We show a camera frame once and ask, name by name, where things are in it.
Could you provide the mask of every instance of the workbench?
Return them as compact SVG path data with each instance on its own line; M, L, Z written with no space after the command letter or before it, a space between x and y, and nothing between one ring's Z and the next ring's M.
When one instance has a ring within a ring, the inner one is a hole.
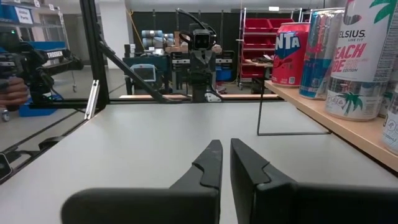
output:
M299 182L398 187L398 179L333 134L256 136L258 103L108 105L0 185L1 223L59 224L75 192L93 187L168 188L213 139L223 144L221 224L237 224L229 175L240 138ZM288 102L264 103L264 129L325 132Z

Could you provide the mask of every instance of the person's hand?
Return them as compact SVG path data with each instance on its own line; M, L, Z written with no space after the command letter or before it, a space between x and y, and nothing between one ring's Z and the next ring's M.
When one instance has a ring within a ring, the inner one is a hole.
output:
M0 105L23 105L28 99L27 86L21 78L8 79L8 87L0 91Z

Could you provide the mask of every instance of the cable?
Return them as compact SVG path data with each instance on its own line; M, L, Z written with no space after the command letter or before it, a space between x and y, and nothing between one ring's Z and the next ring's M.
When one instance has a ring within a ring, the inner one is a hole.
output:
M184 10L182 10L182 9L180 9L180 8L178 8L177 11L178 11L178 12L181 12L182 14L185 14L185 15L191 17L191 19L193 19L197 24L199 24L199 26L200 26L202 29L206 29L206 27L205 27L195 16L193 16L193 15L190 14L189 12L185 12Z
M45 72L43 71L43 69L39 67L39 68L36 68L36 71L39 72L40 77L42 78L43 82L47 85L47 87L50 88L50 90L51 90L51 97L53 98L52 92L54 92L61 100L65 100L65 99L63 98L63 96L62 96L59 92L57 92L56 90L54 90L53 85L51 85L51 83L48 83L48 82L47 82L47 79L46 79L46 76L47 76L47 75L45 74ZM74 109L75 111L78 111L78 112L81 112L81 113L86 113L86 112L82 111L81 109L77 109L77 108L73 108L73 109Z
M136 24L134 23L134 20L132 19L133 11L129 12L129 11L126 9L126 13L127 13L127 14L129 15L129 17L130 17L130 21L131 21L131 23L132 23L132 28L133 28L134 31L136 32L137 38L138 38L138 40L139 40L139 42L140 42L140 44L141 44L141 46L142 46L142 49L145 49L144 44L142 43L142 40L141 40L141 38L140 38L140 35L138 34Z

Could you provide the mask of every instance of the label sign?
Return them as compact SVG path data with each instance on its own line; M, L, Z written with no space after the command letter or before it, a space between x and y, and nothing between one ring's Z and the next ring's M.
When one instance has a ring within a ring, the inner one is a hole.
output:
M40 7L40 2L39 2L39 0L35 0L35 6L36 6L36 7Z
M56 57L62 57L63 54L62 54L62 51L60 50L60 51L56 51L56 52L48 52L47 56L49 58L56 58Z
M29 9L24 9L21 7L15 7L17 12L18 20L23 24L33 24L32 16Z

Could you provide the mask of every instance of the energy drink can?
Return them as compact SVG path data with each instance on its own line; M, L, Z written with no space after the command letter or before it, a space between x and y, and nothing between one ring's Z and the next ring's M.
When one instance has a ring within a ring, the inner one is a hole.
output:
M308 22L289 22L280 26L272 72L274 84L283 87L300 86L309 31Z
M387 116L388 107L391 104L392 96L394 95L394 90L398 84L398 57L392 68L392 73L390 81L388 82L387 90L383 94L383 100L380 107L379 117L385 118Z
M398 0L348 0L340 36L333 59L331 77L337 83L366 83L367 86L387 86L398 54ZM349 91L336 92L329 89L328 95L339 100L365 104L356 110L342 113L337 104L327 104L329 113L343 119L364 121L379 114L383 95L373 91L362 95ZM373 114L367 108L375 108Z
M300 95L324 100L344 8L312 10Z
M388 106L392 101L392 96L394 95L394 90L397 86L397 81L389 81L387 84L386 92L383 94L383 99L381 101L381 107L379 111L379 117L385 118L388 111Z
M368 121L377 116L387 82L353 82L331 78L326 111L338 118Z
M398 154L398 94L394 91L391 104L388 107L386 120L383 124L382 141L387 148Z

